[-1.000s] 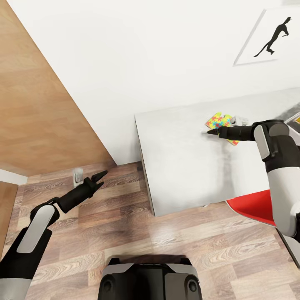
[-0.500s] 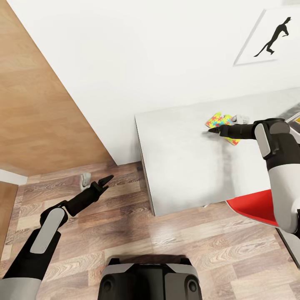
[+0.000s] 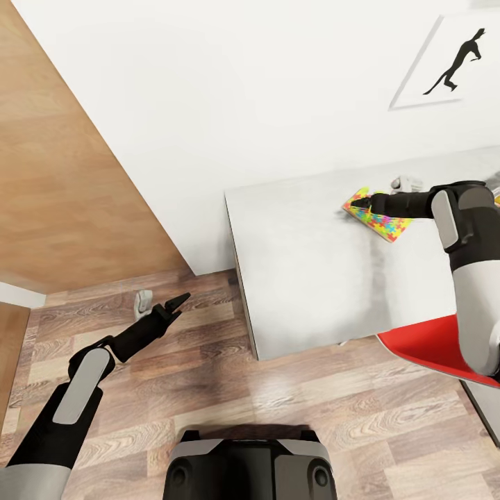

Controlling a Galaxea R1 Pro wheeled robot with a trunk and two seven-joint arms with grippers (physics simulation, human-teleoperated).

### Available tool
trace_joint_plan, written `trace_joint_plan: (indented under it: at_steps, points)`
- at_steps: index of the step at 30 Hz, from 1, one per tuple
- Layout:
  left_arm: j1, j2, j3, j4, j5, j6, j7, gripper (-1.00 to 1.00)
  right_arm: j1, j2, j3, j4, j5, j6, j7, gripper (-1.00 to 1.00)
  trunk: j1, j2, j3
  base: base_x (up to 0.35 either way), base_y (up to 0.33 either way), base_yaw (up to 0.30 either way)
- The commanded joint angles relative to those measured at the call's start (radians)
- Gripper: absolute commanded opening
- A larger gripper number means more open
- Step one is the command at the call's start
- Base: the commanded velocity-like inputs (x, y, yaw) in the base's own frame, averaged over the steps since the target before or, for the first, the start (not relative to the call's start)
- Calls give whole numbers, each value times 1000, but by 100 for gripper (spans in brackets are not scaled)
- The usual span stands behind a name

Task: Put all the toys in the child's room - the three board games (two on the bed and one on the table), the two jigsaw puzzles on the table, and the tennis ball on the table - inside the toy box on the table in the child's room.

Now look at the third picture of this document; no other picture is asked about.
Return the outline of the jigsaw puzzle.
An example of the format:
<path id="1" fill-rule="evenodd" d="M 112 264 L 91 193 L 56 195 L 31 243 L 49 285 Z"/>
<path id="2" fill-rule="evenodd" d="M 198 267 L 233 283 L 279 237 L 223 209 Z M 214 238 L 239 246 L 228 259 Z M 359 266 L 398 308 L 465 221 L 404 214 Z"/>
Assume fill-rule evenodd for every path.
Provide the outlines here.
<path id="1" fill-rule="evenodd" d="M 391 218 L 388 216 L 372 215 L 370 209 L 351 206 L 351 202 L 369 197 L 369 187 L 363 187 L 355 194 L 343 208 L 364 222 L 379 235 L 393 243 L 411 224 L 413 219 Z"/>

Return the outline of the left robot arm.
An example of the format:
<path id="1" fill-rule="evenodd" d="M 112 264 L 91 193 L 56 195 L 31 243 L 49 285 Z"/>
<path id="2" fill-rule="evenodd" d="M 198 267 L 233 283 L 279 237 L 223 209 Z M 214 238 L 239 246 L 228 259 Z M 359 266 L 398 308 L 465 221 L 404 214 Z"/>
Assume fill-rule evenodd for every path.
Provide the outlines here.
<path id="1" fill-rule="evenodd" d="M 108 335 L 69 360 L 69 383 L 57 386 L 26 437 L 0 474 L 0 500 L 61 500 L 77 455 L 99 407 L 98 384 L 141 349 L 160 339 L 181 316 L 172 314 L 189 297 L 182 294 L 149 310 L 152 290 L 136 294 L 137 321 L 116 337 Z"/>

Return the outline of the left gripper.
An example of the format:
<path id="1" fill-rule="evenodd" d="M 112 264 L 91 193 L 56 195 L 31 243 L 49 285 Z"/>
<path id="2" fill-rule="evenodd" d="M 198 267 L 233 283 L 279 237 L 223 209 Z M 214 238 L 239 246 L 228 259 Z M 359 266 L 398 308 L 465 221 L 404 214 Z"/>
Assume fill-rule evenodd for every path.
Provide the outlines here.
<path id="1" fill-rule="evenodd" d="M 175 299 L 171 299 L 165 302 L 165 308 L 158 303 L 153 307 L 151 314 L 134 323 L 126 330 L 130 330 L 136 336 L 141 349 L 145 348 L 156 338 L 160 339 L 175 319 L 181 316 L 181 311 L 172 313 L 189 299 L 190 296 L 190 293 L 185 293 Z"/>

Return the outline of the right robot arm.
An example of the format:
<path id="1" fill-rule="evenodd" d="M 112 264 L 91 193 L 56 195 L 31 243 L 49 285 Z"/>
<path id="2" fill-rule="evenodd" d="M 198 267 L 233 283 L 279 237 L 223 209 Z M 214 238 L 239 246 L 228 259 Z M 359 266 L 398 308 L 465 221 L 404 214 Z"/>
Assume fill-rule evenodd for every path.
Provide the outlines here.
<path id="1" fill-rule="evenodd" d="M 372 215 L 434 219 L 449 255 L 455 286 L 458 341 L 469 368 L 500 385 L 500 210 L 485 181 L 435 185 L 400 175 L 390 194 L 351 202 Z"/>

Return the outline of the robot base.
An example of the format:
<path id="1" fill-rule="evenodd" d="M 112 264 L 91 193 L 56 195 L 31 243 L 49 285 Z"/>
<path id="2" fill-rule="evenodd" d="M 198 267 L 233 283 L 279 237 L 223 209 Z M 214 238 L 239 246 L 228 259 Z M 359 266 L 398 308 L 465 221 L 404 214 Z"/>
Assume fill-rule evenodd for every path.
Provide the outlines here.
<path id="1" fill-rule="evenodd" d="M 199 439 L 173 449 L 162 500 L 338 500 L 328 449 L 301 439 Z"/>

